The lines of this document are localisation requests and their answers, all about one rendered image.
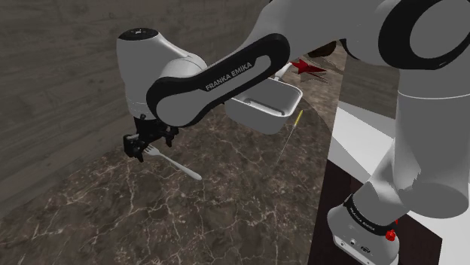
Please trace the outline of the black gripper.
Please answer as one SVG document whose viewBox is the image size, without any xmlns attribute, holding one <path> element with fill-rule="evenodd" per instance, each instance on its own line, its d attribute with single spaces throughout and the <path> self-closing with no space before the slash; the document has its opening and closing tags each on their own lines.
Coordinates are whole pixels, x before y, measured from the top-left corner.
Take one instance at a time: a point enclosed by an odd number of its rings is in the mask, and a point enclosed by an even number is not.
<svg viewBox="0 0 470 265">
<path fill-rule="evenodd" d="M 158 139 L 165 139 L 166 145 L 171 148 L 172 140 L 179 134 L 179 128 L 175 126 L 167 126 L 160 120 L 144 120 L 141 118 L 134 118 L 136 125 L 136 134 L 124 135 L 123 146 L 124 152 L 128 157 L 136 158 L 140 163 L 143 163 L 142 152 L 146 148 L 146 144 L 157 141 Z"/>
</svg>

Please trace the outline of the white plastic fork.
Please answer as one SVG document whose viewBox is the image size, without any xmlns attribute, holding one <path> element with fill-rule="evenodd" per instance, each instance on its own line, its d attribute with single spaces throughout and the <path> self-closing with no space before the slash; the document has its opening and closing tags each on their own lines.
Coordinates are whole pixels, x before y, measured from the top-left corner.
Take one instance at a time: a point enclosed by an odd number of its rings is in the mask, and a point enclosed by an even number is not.
<svg viewBox="0 0 470 265">
<path fill-rule="evenodd" d="M 198 181 L 201 181 L 202 180 L 202 176 L 194 171 L 192 171 L 191 169 L 187 168 L 186 166 L 183 166 L 182 164 L 180 163 L 177 163 L 176 161 L 172 160 L 171 158 L 169 158 L 168 156 L 162 154 L 156 147 L 154 147 L 153 145 L 149 145 L 148 147 L 146 147 L 144 149 L 144 152 L 148 155 L 151 155 L 151 156 L 160 156 L 160 157 L 163 157 L 165 160 L 169 161 L 172 165 L 176 166 L 178 169 L 180 169 L 181 171 L 183 171 L 186 175 L 190 176 L 191 178 L 195 179 L 195 180 L 198 180 Z"/>
</svg>

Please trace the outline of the white rectangular tub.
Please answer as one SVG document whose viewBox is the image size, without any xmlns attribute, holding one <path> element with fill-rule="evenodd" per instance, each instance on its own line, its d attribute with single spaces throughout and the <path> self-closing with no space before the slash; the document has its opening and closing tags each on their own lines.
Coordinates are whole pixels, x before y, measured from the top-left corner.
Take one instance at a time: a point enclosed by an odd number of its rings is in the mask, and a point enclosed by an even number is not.
<svg viewBox="0 0 470 265">
<path fill-rule="evenodd" d="M 266 135 L 278 133 L 294 113 L 303 92 L 297 87 L 267 78 L 224 103 L 233 121 Z"/>
</svg>

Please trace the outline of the red star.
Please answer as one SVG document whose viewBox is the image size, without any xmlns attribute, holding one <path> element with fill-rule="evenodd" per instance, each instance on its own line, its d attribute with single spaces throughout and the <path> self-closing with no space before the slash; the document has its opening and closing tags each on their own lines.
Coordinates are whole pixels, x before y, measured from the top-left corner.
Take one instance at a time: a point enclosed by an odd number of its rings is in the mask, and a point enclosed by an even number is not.
<svg viewBox="0 0 470 265">
<path fill-rule="evenodd" d="M 309 63 L 299 59 L 297 62 L 291 62 L 291 64 L 298 70 L 298 74 L 307 73 L 310 75 L 315 75 L 316 73 L 325 72 L 324 69 L 310 65 Z"/>
</svg>

